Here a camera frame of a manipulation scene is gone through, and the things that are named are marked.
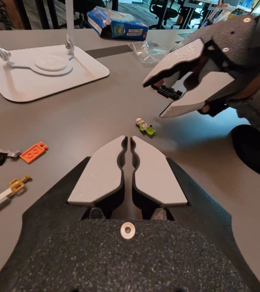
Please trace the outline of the black office chair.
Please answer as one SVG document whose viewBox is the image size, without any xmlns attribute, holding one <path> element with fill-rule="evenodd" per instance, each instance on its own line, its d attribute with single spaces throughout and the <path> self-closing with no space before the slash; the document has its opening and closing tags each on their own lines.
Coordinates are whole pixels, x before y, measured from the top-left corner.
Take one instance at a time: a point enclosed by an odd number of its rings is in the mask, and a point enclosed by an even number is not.
<svg viewBox="0 0 260 292">
<path fill-rule="evenodd" d="M 171 18 L 175 18 L 179 16 L 179 12 L 175 9 L 172 9 L 172 5 L 175 1 L 171 1 L 170 7 L 167 7 L 168 0 L 151 0 L 150 1 L 150 7 L 149 11 L 152 14 L 155 14 L 158 18 L 158 23 L 149 26 L 149 29 L 165 29 L 165 25 L 167 23 L 167 20 Z"/>
</svg>

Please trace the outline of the black lego chassis piece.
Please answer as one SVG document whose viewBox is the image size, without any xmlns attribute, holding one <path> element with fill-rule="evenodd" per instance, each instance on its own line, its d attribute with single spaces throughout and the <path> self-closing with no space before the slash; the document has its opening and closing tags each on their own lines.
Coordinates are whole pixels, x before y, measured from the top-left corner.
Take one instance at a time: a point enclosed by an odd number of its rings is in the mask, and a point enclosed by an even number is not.
<svg viewBox="0 0 260 292">
<path fill-rule="evenodd" d="M 165 86 L 163 80 L 152 84 L 151 88 L 156 90 L 158 94 L 160 94 L 163 97 L 170 98 L 172 100 L 178 100 L 182 97 L 183 93 L 180 90 L 175 90 L 172 87 Z"/>
</svg>

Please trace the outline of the blue lego set box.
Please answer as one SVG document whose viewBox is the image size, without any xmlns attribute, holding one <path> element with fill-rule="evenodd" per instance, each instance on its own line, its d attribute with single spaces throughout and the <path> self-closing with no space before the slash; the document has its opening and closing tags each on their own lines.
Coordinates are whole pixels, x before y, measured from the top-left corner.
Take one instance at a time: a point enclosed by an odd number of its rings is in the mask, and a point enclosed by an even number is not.
<svg viewBox="0 0 260 292">
<path fill-rule="evenodd" d="M 100 37 L 146 40 L 149 27 L 128 13 L 96 6 L 88 12 L 88 24 Z"/>
</svg>

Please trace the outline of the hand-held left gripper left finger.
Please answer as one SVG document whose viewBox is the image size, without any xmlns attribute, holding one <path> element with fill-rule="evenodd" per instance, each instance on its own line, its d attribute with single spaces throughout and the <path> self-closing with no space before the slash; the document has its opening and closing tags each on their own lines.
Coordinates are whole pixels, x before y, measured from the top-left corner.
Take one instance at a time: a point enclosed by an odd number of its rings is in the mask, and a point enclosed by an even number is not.
<svg viewBox="0 0 260 292">
<path fill-rule="evenodd" d="M 126 151 L 127 137 L 119 136 L 94 152 L 67 202 L 94 206 L 118 191 L 124 182 Z"/>
</svg>

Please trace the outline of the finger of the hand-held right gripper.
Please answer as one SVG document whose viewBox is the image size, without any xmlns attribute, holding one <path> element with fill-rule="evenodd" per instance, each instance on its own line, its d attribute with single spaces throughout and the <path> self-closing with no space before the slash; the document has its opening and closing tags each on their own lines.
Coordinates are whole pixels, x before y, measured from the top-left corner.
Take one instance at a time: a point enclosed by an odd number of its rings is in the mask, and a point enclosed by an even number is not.
<svg viewBox="0 0 260 292">
<path fill-rule="evenodd" d="M 226 72 L 209 72 L 197 87 L 187 91 L 179 100 L 170 103 L 160 117 L 170 118 L 197 111 L 205 105 L 208 98 L 233 81 L 234 78 Z"/>
<path fill-rule="evenodd" d="M 179 72 L 184 64 L 195 63 L 201 57 L 204 47 L 202 40 L 196 39 L 168 53 L 144 79 L 143 87 L 148 87 L 161 79 L 171 77 Z"/>
</svg>

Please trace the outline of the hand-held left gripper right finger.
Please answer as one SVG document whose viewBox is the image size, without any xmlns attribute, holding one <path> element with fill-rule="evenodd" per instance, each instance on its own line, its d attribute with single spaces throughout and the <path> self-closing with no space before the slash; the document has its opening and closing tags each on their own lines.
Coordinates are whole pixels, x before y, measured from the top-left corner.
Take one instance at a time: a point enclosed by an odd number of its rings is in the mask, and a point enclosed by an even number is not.
<svg viewBox="0 0 260 292">
<path fill-rule="evenodd" d="M 137 136 L 131 137 L 133 184 L 144 197 L 162 206 L 182 206 L 187 198 L 166 156 Z"/>
</svg>

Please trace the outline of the green white lego minifigure torso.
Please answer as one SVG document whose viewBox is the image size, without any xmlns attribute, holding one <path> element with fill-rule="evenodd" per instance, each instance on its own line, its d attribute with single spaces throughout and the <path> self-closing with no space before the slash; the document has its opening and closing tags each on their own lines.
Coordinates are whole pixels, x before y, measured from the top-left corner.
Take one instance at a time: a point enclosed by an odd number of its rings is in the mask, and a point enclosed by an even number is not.
<svg viewBox="0 0 260 292">
<path fill-rule="evenodd" d="M 136 119 L 136 125 L 139 127 L 140 131 L 144 132 L 146 129 L 150 128 L 151 125 L 147 124 L 144 120 L 141 118 Z"/>
</svg>

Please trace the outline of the lime green lego legs piece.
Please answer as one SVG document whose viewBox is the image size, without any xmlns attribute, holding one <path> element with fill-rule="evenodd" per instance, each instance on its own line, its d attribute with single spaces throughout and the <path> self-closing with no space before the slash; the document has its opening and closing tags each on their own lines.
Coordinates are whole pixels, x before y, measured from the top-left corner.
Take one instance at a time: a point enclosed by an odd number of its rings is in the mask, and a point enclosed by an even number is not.
<svg viewBox="0 0 260 292">
<path fill-rule="evenodd" d="M 146 134 L 148 137 L 152 138 L 154 134 L 156 133 L 156 130 L 152 128 L 152 126 L 148 126 L 147 128 L 142 130 L 143 134 Z"/>
</svg>

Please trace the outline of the white wire screen stand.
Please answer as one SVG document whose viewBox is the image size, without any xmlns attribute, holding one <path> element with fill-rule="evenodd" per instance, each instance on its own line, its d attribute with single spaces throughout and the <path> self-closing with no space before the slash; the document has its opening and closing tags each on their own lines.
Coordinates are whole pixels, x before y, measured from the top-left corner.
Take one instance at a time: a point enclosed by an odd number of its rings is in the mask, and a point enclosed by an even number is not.
<svg viewBox="0 0 260 292">
<path fill-rule="evenodd" d="M 65 45 L 12 50 L 0 47 L 0 94 L 26 103 L 106 78 L 107 67 L 74 45 L 73 1 L 66 0 Z"/>
</svg>

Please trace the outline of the pile of lego pieces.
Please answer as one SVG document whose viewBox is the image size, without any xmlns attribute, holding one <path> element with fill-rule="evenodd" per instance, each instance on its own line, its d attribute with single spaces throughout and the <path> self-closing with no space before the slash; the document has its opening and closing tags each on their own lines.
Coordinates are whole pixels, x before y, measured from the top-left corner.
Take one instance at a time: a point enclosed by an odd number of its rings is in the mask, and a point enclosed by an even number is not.
<svg viewBox="0 0 260 292">
<path fill-rule="evenodd" d="M 28 164 L 34 162 L 37 158 L 43 155 L 48 150 L 48 146 L 43 142 L 34 144 L 26 151 L 21 150 L 4 150 L 0 149 L 0 166 L 4 164 L 7 158 L 18 159 L 21 158 Z M 8 184 L 8 188 L 0 193 L 0 208 L 11 201 L 11 197 L 25 189 L 25 183 L 32 178 L 29 175 L 25 175 L 24 178 L 15 178 Z"/>
</svg>

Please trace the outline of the black textured oval pad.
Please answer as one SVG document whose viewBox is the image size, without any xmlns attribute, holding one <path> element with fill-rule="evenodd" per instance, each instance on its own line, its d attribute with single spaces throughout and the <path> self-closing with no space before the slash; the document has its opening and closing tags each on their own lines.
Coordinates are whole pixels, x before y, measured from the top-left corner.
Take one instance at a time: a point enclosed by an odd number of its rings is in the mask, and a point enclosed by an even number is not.
<svg viewBox="0 0 260 292">
<path fill-rule="evenodd" d="M 240 160 L 260 174 L 260 132 L 250 125 L 239 125 L 231 130 L 231 139 Z"/>
</svg>

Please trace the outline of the clear bag of lego pieces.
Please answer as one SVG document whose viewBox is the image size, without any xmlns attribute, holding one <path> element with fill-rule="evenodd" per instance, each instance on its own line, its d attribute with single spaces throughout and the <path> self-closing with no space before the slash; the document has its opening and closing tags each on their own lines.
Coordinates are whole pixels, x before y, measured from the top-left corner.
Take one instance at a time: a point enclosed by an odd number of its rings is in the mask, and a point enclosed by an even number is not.
<svg viewBox="0 0 260 292">
<path fill-rule="evenodd" d="M 169 53 L 169 50 L 165 47 L 148 40 L 129 42 L 128 46 L 143 64 L 159 63 Z"/>
</svg>

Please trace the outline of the person's right hand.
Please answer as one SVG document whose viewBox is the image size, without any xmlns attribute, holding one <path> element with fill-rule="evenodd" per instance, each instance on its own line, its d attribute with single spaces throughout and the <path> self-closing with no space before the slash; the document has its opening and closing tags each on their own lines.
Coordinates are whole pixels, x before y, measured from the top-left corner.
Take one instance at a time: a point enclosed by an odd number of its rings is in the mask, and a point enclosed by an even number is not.
<svg viewBox="0 0 260 292">
<path fill-rule="evenodd" d="M 248 86 L 243 89 L 240 93 L 233 96 L 233 100 L 240 100 L 240 99 L 246 99 L 250 96 L 257 93 L 260 89 L 260 73 L 253 79 L 251 83 L 248 84 Z"/>
</svg>

